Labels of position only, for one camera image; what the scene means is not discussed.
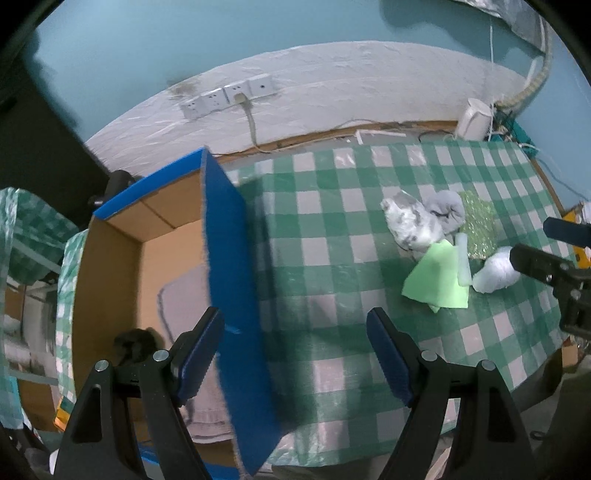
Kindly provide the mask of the green sparkly scouring cloth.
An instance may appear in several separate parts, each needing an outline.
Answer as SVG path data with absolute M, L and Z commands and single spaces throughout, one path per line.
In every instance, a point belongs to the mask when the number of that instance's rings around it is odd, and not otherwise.
M 468 237 L 468 255 L 471 259 L 486 260 L 497 249 L 494 206 L 474 191 L 463 191 L 460 197 L 465 209 L 465 223 L 460 231 Z

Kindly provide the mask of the white wall socket strip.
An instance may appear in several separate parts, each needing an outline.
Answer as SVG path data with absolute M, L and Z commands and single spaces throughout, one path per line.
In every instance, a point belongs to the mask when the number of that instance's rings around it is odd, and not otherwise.
M 189 121 L 239 105 L 245 100 L 276 94 L 279 87 L 270 74 L 259 74 L 249 79 L 231 82 L 222 87 L 198 94 L 180 103 L 180 111 Z

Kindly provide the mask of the white electric kettle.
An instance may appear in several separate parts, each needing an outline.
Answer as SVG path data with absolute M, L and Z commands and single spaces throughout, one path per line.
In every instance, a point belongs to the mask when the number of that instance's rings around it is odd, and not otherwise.
M 489 104 L 476 98 L 469 98 L 457 123 L 455 137 L 466 141 L 483 141 L 489 132 L 492 120 L 493 110 Z

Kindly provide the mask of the green checkered tablecloth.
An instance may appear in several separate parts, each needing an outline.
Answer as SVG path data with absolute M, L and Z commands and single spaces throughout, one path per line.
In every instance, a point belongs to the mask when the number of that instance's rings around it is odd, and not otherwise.
M 266 358 L 286 435 L 274 466 L 321 467 L 390 453 L 406 423 L 370 346 L 366 316 L 382 307 L 397 328 L 451 363 L 493 361 L 518 387 L 563 341 L 551 291 L 529 278 L 464 309 L 406 298 L 413 256 L 391 235 L 381 203 L 469 191 L 493 208 L 501 246 L 524 243 L 569 258 L 543 221 L 557 209 L 513 143 L 353 146 L 283 156 L 229 173 L 253 220 Z

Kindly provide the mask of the white fluffy soft ball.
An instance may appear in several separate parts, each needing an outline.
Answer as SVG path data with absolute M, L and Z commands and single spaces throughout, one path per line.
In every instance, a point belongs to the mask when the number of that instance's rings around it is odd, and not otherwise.
M 499 248 L 473 277 L 473 289 L 482 294 L 508 288 L 520 280 L 521 274 L 510 261 L 511 247 Z

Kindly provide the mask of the teal plastic basket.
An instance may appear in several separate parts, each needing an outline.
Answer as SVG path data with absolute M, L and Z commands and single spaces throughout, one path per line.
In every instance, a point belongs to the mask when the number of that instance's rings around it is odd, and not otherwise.
M 513 111 L 496 111 L 491 140 L 515 143 L 529 158 L 533 158 L 538 152 L 530 136 L 517 122 Z

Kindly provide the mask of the grey brown folded towel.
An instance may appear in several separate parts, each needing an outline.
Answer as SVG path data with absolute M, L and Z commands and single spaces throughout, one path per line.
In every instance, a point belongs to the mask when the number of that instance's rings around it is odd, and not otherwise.
M 157 295 L 157 308 L 168 343 L 192 330 L 209 305 L 208 270 L 204 264 L 164 285 Z M 194 443 L 212 444 L 231 439 L 216 359 L 211 361 L 197 395 L 180 408 L 180 413 Z

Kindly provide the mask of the white grey patterned cloth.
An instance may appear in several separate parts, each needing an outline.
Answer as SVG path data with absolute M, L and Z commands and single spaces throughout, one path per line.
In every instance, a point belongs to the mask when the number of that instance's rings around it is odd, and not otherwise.
M 381 208 L 394 241 L 415 258 L 425 255 L 433 244 L 445 237 L 436 215 L 404 190 L 383 199 Z

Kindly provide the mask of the blue cardboard box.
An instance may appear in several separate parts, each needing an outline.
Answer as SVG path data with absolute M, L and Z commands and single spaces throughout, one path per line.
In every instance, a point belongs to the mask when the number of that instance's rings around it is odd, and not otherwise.
M 209 306 L 225 329 L 217 350 L 221 404 L 242 477 L 256 475 L 280 441 L 263 349 L 256 260 L 245 199 L 207 149 L 137 181 L 98 208 L 88 227 L 72 311 L 72 370 L 81 388 L 115 357 L 125 331 L 163 328 L 160 291 L 191 271 L 197 285 L 170 300 L 198 318 Z

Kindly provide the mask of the silver foil curtain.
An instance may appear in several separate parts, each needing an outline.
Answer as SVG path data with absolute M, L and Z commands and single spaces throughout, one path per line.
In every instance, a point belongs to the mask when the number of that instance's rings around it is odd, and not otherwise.
M 543 53 L 552 39 L 546 21 L 524 0 L 458 0 L 490 16 L 503 20 L 512 32 Z

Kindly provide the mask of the light green cloth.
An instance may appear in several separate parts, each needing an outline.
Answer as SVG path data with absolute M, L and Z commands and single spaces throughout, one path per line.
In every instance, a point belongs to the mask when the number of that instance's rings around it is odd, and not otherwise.
M 434 243 L 406 278 L 402 295 L 427 304 L 438 313 L 442 308 L 467 309 L 469 288 L 458 280 L 457 248 L 448 240 Z

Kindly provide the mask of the green checkered covered chair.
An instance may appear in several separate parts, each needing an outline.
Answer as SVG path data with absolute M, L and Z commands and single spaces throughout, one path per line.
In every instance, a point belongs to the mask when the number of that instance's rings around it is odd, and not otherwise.
M 1 425 L 20 429 L 21 382 L 75 400 L 72 312 L 86 233 L 36 195 L 1 190 Z

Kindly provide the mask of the black cylinder object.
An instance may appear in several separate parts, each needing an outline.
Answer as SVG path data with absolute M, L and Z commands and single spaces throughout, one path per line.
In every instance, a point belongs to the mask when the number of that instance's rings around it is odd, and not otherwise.
M 113 171 L 109 176 L 109 180 L 105 187 L 104 193 L 102 195 L 92 196 L 89 199 L 89 206 L 93 210 L 96 210 L 104 203 L 106 203 L 108 200 L 112 199 L 113 197 L 124 191 L 134 182 L 135 178 L 129 172 L 125 170 Z

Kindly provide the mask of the grey rolled sock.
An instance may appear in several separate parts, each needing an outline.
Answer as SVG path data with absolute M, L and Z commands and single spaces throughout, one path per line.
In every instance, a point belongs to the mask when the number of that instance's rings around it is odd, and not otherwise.
M 438 191 L 426 201 L 425 207 L 438 218 L 445 235 L 458 231 L 465 224 L 465 206 L 455 191 Z

